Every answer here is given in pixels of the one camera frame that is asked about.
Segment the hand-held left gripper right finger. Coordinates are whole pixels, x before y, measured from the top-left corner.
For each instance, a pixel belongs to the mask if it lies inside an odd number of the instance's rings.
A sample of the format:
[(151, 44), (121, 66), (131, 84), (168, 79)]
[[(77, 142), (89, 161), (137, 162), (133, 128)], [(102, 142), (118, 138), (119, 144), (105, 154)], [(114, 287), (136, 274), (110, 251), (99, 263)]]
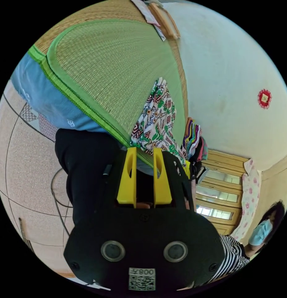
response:
[(169, 205), (172, 202), (170, 190), (170, 176), (173, 163), (168, 152), (163, 152), (160, 148), (153, 150), (153, 189), (154, 207)]

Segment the person's right hand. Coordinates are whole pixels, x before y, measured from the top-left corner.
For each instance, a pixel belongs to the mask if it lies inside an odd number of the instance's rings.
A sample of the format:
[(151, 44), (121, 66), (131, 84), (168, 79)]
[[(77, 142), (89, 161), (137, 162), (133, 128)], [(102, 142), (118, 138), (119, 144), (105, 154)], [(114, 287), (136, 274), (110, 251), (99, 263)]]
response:
[(191, 181), (191, 193), (192, 193), (192, 200), (188, 200), (185, 198), (185, 206), (188, 210), (194, 210), (195, 213), (197, 213), (197, 207), (196, 207), (196, 180)]

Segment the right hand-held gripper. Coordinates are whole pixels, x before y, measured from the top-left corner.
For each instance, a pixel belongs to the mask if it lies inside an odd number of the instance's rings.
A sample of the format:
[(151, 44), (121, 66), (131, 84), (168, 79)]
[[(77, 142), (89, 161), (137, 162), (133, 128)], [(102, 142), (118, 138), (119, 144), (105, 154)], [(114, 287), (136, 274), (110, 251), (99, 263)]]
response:
[(195, 181), (195, 184), (199, 184), (202, 182), (204, 177), (209, 171), (209, 168), (204, 166), (201, 161), (190, 162), (189, 166), (190, 170), (190, 180)]

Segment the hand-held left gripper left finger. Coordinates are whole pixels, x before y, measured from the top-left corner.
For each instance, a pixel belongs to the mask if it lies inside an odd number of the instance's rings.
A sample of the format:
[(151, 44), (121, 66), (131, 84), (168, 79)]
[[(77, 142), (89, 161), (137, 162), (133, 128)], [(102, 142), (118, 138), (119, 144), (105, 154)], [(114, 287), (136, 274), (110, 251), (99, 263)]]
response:
[(136, 147), (128, 148), (125, 152), (121, 180), (119, 184), (117, 202), (120, 205), (132, 205), (136, 207)]

